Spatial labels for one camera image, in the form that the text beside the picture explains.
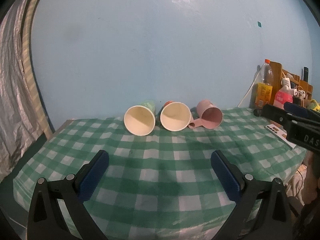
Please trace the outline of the red paper cup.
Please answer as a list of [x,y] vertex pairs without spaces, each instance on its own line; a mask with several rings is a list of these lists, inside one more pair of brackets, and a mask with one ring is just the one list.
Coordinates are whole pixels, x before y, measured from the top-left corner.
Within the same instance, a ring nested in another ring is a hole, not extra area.
[[191,111],[182,102],[168,101],[160,113],[162,126],[172,132],[178,132],[188,127],[191,121]]

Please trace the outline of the green paper cup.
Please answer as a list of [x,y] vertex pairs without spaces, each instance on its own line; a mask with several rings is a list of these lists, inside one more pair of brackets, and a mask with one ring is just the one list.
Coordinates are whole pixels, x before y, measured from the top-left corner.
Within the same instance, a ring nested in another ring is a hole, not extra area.
[[124,114],[124,125],[133,135],[146,136],[155,127],[155,112],[155,104],[152,101],[132,106]]

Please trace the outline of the white smartphone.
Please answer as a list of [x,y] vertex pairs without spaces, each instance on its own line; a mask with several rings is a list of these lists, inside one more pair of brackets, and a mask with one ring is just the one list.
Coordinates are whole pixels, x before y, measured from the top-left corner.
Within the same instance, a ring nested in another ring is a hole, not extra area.
[[287,133],[281,128],[277,127],[274,124],[266,125],[265,128],[268,131],[270,131],[273,135],[275,135],[278,139],[282,140],[285,144],[287,144],[287,146],[289,146],[291,149],[294,149],[296,147],[296,144],[287,140]]

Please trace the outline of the pink label spray bottle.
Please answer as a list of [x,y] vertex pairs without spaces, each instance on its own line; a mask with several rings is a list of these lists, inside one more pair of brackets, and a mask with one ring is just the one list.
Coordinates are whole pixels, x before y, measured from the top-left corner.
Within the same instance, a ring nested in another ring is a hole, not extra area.
[[295,96],[296,89],[291,88],[289,77],[282,78],[281,85],[281,89],[275,94],[273,105],[284,109],[284,104],[286,102],[293,103],[293,96]]

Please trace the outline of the yellow box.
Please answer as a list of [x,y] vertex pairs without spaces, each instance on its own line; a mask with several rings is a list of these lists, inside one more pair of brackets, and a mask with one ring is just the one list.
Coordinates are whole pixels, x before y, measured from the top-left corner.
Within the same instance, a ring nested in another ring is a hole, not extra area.
[[272,95],[272,86],[259,82],[257,86],[257,93],[255,97],[255,105],[258,108],[264,107],[270,103]]

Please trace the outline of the wooden desk organizer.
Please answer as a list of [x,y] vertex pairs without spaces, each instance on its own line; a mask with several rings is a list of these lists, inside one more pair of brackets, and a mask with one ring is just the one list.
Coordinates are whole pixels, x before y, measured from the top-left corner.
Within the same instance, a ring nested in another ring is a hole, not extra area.
[[307,107],[312,100],[313,86],[303,81],[299,75],[292,74],[287,70],[284,70],[281,63],[273,62],[270,63],[273,72],[273,83],[272,83],[272,95],[270,104],[273,105],[275,94],[281,89],[282,78],[289,77],[291,81],[291,88],[296,89],[295,97],[300,98],[300,105]]

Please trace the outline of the black remote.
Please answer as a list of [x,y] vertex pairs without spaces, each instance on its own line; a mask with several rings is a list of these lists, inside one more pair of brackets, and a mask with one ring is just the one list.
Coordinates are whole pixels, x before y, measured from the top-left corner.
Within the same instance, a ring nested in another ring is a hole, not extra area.
[[303,81],[308,82],[309,80],[309,69],[308,67],[303,67]]

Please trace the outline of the clear bottle orange cap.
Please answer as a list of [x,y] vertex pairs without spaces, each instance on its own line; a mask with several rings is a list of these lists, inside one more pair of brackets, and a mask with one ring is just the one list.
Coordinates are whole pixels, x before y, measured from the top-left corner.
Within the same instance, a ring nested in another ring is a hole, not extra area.
[[270,63],[269,59],[265,59],[264,64],[261,67],[262,83],[269,86],[273,83],[273,72]]

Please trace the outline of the pink plastic mug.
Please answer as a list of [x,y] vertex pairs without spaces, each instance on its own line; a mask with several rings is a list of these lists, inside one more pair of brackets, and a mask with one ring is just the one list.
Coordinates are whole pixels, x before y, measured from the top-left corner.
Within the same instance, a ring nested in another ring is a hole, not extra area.
[[198,128],[203,126],[206,129],[215,129],[223,121],[223,113],[211,101],[202,100],[196,106],[197,119],[191,119],[188,127]]

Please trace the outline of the silver grey curtain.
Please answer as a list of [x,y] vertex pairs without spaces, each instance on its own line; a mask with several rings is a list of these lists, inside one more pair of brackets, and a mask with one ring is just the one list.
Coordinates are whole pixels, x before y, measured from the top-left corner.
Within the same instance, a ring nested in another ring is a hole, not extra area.
[[1,10],[1,178],[27,149],[53,132],[31,62],[31,28],[40,0],[11,0]]

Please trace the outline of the green white checkered tablecloth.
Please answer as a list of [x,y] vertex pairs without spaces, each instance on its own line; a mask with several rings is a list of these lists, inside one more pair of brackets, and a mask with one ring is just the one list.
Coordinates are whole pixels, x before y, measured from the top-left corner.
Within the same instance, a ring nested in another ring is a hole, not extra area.
[[267,125],[248,108],[225,109],[214,130],[156,125],[146,137],[129,133],[121,117],[73,120],[23,166],[13,195],[28,210],[39,178],[63,179],[105,150],[110,165],[84,205],[109,239],[210,239],[235,206],[211,167],[214,150],[264,181],[287,183],[303,162],[306,151]]

